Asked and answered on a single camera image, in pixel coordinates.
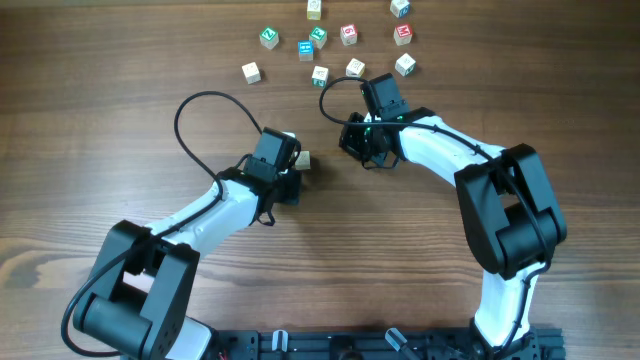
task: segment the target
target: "toy block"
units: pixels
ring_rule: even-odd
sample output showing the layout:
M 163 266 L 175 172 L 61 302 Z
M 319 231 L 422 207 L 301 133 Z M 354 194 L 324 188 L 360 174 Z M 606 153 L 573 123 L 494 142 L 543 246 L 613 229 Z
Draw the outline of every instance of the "toy block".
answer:
M 313 43 L 309 40 L 298 41 L 300 61 L 313 61 Z
M 311 170 L 311 153 L 301 151 L 298 160 L 296 160 L 295 167 L 296 170 Z
M 358 59 L 351 59 L 347 65 L 347 76 L 361 77 L 364 74 L 364 63 Z
M 311 40 L 315 47 L 322 49 L 327 42 L 327 30 L 316 26 L 311 31 L 311 34 L 309 34 L 309 40 Z
M 322 17 L 322 0 L 307 1 L 307 19 L 320 20 Z
M 311 75 L 313 86 L 325 87 L 328 79 L 329 69 L 323 68 L 322 66 L 316 66 L 313 69 L 313 75 Z
M 409 75 L 416 68 L 416 61 L 409 54 L 404 54 L 396 61 L 396 70 L 402 76 Z
M 258 69 L 258 65 L 256 65 L 256 63 L 253 62 L 244 65 L 242 67 L 242 72 L 244 73 L 244 77 L 247 78 L 247 82 L 249 84 L 260 81 L 260 70 Z
M 358 29 L 354 24 L 345 25 L 340 28 L 340 39 L 344 46 L 353 45 L 358 42 Z
M 260 33 L 260 44 L 269 50 L 278 45 L 279 41 L 280 37 L 278 36 L 278 32 L 273 28 L 267 26 Z
M 393 38 L 396 40 L 396 45 L 406 45 L 411 42 L 413 37 L 413 30 L 409 24 L 398 25 L 393 31 Z
M 391 0 L 391 12 L 397 18 L 404 17 L 409 13 L 410 5 L 408 0 Z

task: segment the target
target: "table surface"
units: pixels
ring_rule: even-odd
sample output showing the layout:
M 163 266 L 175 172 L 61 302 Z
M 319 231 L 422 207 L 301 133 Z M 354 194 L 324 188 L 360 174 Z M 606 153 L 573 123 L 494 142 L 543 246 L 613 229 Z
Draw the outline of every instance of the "table surface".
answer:
M 365 171 L 338 148 L 318 111 L 314 65 L 342 76 L 395 72 L 413 107 L 487 143 L 539 152 L 569 227 L 540 279 L 531 322 L 561 327 L 571 359 L 640 356 L 640 26 L 638 2 L 415 1 L 397 20 L 388 1 L 23 9 L 0 12 L 0 358 L 68 359 L 66 303 L 109 228 L 160 219 L 204 193 L 210 178 L 172 131 L 201 90 L 237 97 L 262 126 L 293 131 L 317 162 L 297 207 L 276 226 L 231 236 L 199 266 L 188 314 L 218 329 L 464 326 L 482 269 L 465 241 L 455 191 L 410 163 Z M 393 41 L 395 24 L 415 30 Z M 342 45 L 355 23 L 357 45 Z M 269 51 L 258 34 L 280 32 Z M 329 40 L 313 63 L 298 40 Z M 255 61 L 262 81 L 247 85 Z M 355 84 L 327 109 L 365 111 Z M 253 150 L 258 135 L 232 103 L 200 99 L 185 141 L 213 169 Z M 86 336 L 84 346 L 101 348 Z

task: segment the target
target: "black cable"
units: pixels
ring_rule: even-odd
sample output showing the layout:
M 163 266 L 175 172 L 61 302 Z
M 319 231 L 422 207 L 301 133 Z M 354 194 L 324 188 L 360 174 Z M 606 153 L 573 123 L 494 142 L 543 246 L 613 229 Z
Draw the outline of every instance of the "black cable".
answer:
M 416 124 L 416 123 L 396 123 L 396 122 L 383 122 L 383 121 L 374 122 L 374 115 L 373 114 L 371 114 L 372 122 L 368 122 L 368 123 L 354 123 L 354 122 L 344 121 L 344 120 L 340 120 L 340 119 L 334 118 L 333 116 L 327 114 L 327 112 L 324 110 L 324 106 L 322 104 L 322 101 L 324 100 L 324 96 L 325 96 L 325 94 L 327 93 L 327 91 L 331 87 L 333 87 L 335 84 L 337 84 L 339 82 L 343 82 L 343 81 L 358 81 L 358 82 L 361 82 L 361 83 L 364 83 L 364 84 L 367 84 L 367 85 L 369 84 L 369 82 L 367 80 L 361 79 L 361 78 L 356 78 L 356 77 L 341 77 L 341 78 L 337 78 L 337 79 L 333 80 L 332 82 L 330 82 L 329 84 L 327 84 L 327 86 L 320 93 L 320 100 L 319 100 L 320 112 L 322 113 L 322 115 L 324 115 L 324 117 L 326 117 L 327 119 L 329 119 L 330 121 L 332 121 L 332 122 L 334 122 L 336 124 L 341 124 L 341 125 L 351 126 L 351 127 L 365 127 L 365 128 L 367 128 L 367 127 L 387 127 L 387 128 L 388 127 L 396 127 L 396 128 L 417 127 L 417 128 L 421 128 L 421 129 L 430 130 L 430 131 L 433 131 L 433 132 L 439 132 L 439 133 L 441 133 L 443 135 L 446 135 L 446 136 L 448 136 L 448 137 L 460 142 L 461 144 L 467 146 L 468 148 L 472 149 L 473 151 L 475 151 L 480 156 L 482 156 L 485 159 L 487 159 L 488 164 L 490 166 L 492 166 L 497 171 L 498 176 L 502 180 L 504 180 L 504 182 L 508 185 L 508 188 L 511 191 L 511 193 L 513 193 L 518 198 L 518 200 L 520 201 L 520 204 L 522 204 L 522 207 L 524 208 L 525 213 L 526 213 L 527 217 L 529 218 L 529 221 L 531 222 L 531 225 L 533 226 L 533 229 L 534 229 L 534 231 L 536 233 L 536 237 L 538 238 L 539 245 L 544 251 L 544 263 L 545 263 L 545 265 L 544 265 L 544 267 L 531 272 L 523 280 L 524 291 L 523 291 L 523 294 L 522 294 L 520 306 L 518 308 L 518 315 L 516 316 L 516 321 L 514 321 L 514 325 L 511 328 L 511 331 L 509 332 L 509 336 L 507 337 L 507 340 L 500 347 L 498 352 L 496 352 L 496 359 L 500 359 L 501 357 L 504 357 L 504 355 L 503 355 L 504 352 L 506 352 L 508 350 L 509 346 L 511 346 L 511 343 L 513 342 L 513 339 L 514 339 L 514 337 L 516 335 L 516 332 L 522 326 L 522 318 L 524 317 L 524 310 L 526 308 L 527 297 L 529 295 L 529 289 L 531 287 L 531 280 L 535 276 L 547 272 L 549 270 L 549 268 L 551 267 L 552 254 L 549 252 L 547 244 L 544 241 L 544 234 L 542 233 L 542 230 L 540 229 L 540 224 L 538 223 L 538 220 L 536 219 L 535 215 L 533 214 L 533 211 L 531 210 L 531 207 L 526 202 L 526 199 L 525 199 L 524 195 L 522 194 L 522 192 L 520 192 L 520 190 L 516 186 L 513 177 L 510 174 L 507 174 L 507 172 L 504 171 L 504 169 L 502 169 L 500 166 L 498 166 L 495 163 L 494 158 L 491 157 L 491 155 L 487 154 L 484 150 L 482 150 L 478 144 L 473 144 L 473 143 L 469 142 L 467 139 L 462 138 L 461 136 L 459 136 L 457 134 L 454 134 L 454 133 L 452 133 L 450 131 L 441 129 L 436 125 L 426 125 L 426 124 Z
M 251 156 L 251 154 L 242 155 L 242 157 L 240 158 L 240 161 L 238 161 L 238 163 L 236 164 L 236 166 L 234 166 L 234 168 L 236 169 L 239 168 L 240 165 L 242 165 L 242 163 L 249 158 L 249 156 Z
M 198 210 L 197 212 L 195 212 L 191 216 L 189 216 L 186 219 L 184 219 L 184 220 L 172 225 L 167 230 L 162 231 L 162 232 L 160 232 L 160 233 L 158 233 L 156 235 L 153 235 L 153 236 L 149 237 L 149 239 L 143 241 L 142 243 L 140 243 L 140 244 L 138 244 L 138 245 L 126 250 L 126 251 L 123 251 L 120 255 L 118 255 L 115 258 L 113 258 L 111 261 L 109 261 L 107 264 L 105 264 L 103 267 L 101 267 L 98 271 L 96 271 L 92 276 L 90 276 L 89 279 L 87 279 L 87 281 L 84 283 L 84 285 L 82 285 L 80 287 L 80 289 L 78 289 L 78 291 L 73 296 L 73 298 L 71 298 L 71 301 L 69 302 L 69 305 L 67 305 L 67 308 L 66 308 L 66 310 L 64 312 L 64 315 L 62 316 L 62 322 L 61 322 L 61 325 L 60 325 L 60 335 L 62 337 L 62 341 L 65 343 L 65 345 L 67 345 L 67 347 L 69 349 L 71 349 L 76 354 L 81 355 L 81 356 L 85 356 L 85 357 L 94 357 L 94 358 L 112 357 L 112 356 L 120 356 L 120 355 L 122 355 L 122 353 L 119 352 L 119 351 L 96 352 L 96 351 L 85 350 L 85 349 L 82 349 L 81 347 L 79 347 L 78 345 L 76 345 L 73 342 L 73 340 L 71 340 L 71 337 L 69 336 L 69 321 L 71 320 L 71 315 L 73 314 L 74 309 L 76 308 L 76 306 L 78 305 L 78 302 L 80 301 L 80 299 L 82 299 L 84 294 L 98 280 L 100 280 L 100 278 L 102 276 L 104 276 L 107 272 L 109 272 L 109 270 L 111 270 L 118 263 L 120 263 L 121 261 L 125 260 L 129 256 L 136 255 L 138 252 L 142 251 L 147 246 L 153 244 L 155 241 L 158 241 L 158 240 L 162 239 L 163 237 L 180 230 L 186 224 L 190 223 L 191 221 L 193 221 L 193 220 L 197 219 L 198 217 L 202 216 L 202 214 L 204 214 L 207 211 L 211 210 L 222 199 L 222 193 L 223 193 L 224 189 L 222 187 L 222 182 L 221 182 L 220 178 L 218 177 L 218 175 L 216 173 L 213 172 L 213 170 L 211 170 L 205 163 L 203 163 L 191 150 L 189 150 L 187 145 L 182 140 L 182 136 L 180 136 L 180 129 L 178 127 L 178 123 L 179 123 L 178 120 L 180 119 L 180 114 L 182 113 L 182 110 L 184 109 L 184 107 L 189 102 L 191 102 L 192 100 L 194 100 L 196 98 L 199 98 L 201 96 L 207 96 L 207 95 L 222 96 L 222 97 L 224 97 L 226 99 L 229 99 L 229 100 L 233 101 L 236 105 L 238 105 L 247 114 L 247 116 L 249 116 L 249 119 L 251 120 L 253 125 L 256 127 L 258 132 L 260 134 L 262 134 L 262 129 L 260 129 L 260 126 L 258 125 L 256 120 L 253 118 L 253 115 L 251 115 L 249 110 L 246 107 L 244 107 L 244 105 L 242 105 L 238 100 L 236 100 L 231 95 L 228 95 L 228 94 L 225 94 L 225 93 L 221 93 L 221 92 L 218 92 L 218 91 L 203 91 L 203 92 L 199 92 L 197 94 L 193 94 L 193 95 L 189 96 L 187 99 L 185 99 L 182 102 L 182 104 L 180 104 L 180 106 L 178 107 L 178 110 L 176 111 L 175 118 L 173 120 L 173 130 L 174 130 L 176 139 L 178 140 L 178 143 L 180 144 L 182 149 L 187 153 L 187 155 L 193 161 L 195 161 L 196 164 L 198 164 L 204 171 L 206 171 L 207 174 L 209 174 L 213 178 L 213 181 L 218 186 L 218 193 L 216 194 L 214 199 L 211 201 L 211 203 L 209 203 L 207 206 L 203 207 L 202 209 Z M 238 165 L 236 165 L 236 167 L 240 166 L 240 164 L 242 164 L 242 161 L 244 161 L 247 157 L 248 157 L 247 155 L 244 155 L 242 157 L 242 159 L 240 160 L 240 162 L 238 163 Z

